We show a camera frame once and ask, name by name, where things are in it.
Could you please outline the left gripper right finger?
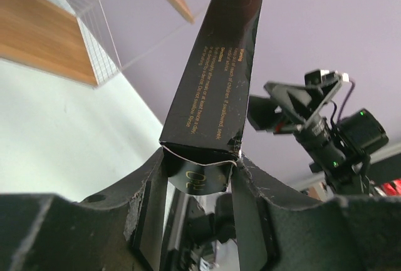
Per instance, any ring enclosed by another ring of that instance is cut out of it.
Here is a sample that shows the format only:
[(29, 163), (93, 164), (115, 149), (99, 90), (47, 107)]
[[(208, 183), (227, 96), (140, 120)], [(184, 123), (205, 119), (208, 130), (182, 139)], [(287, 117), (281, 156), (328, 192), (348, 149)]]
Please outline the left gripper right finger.
[(399, 270), (399, 197), (321, 202), (242, 155), (231, 177), (241, 270)]

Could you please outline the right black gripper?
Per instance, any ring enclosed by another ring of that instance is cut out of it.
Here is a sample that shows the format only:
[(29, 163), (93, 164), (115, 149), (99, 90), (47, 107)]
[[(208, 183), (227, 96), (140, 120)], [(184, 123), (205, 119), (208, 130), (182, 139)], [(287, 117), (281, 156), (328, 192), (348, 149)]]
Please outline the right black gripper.
[(340, 89), (341, 82), (300, 86), (268, 81), (270, 98), (251, 95), (247, 120), (256, 131), (298, 134), (311, 130), (322, 117), (320, 111)]

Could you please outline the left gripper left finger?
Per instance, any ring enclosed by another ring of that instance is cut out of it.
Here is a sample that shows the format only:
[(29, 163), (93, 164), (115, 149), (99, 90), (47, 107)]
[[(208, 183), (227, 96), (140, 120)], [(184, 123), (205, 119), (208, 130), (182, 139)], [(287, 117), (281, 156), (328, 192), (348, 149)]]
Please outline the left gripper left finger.
[(163, 151), (108, 188), (71, 202), (1, 195), (2, 270), (158, 270), (166, 177)]

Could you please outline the silver WR toothpaste box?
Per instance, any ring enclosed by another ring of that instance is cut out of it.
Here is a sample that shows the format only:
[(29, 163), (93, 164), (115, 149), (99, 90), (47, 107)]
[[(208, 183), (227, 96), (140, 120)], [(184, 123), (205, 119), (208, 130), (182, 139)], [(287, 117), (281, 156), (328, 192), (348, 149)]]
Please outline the silver WR toothpaste box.
[(159, 138), (169, 182), (226, 190), (241, 154), (263, 0), (211, 0)]

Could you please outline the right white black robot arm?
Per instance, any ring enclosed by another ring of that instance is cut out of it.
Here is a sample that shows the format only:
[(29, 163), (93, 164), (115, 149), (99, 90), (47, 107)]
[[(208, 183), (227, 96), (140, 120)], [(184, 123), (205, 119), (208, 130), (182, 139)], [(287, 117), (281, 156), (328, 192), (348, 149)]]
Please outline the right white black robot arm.
[(378, 195), (390, 182), (400, 193), (400, 154), (372, 162), (389, 138), (371, 112), (362, 108), (344, 118), (344, 107), (334, 105), (329, 118), (320, 114), (350, 81), (346, 73), (322, 69), (305, 74), (304, 85), (268, 81), (267, 97), (249, 97), (247, 119), (256, 131), (293, 135), (313, 160), (310, 170), (324, 173), (336, 194)]

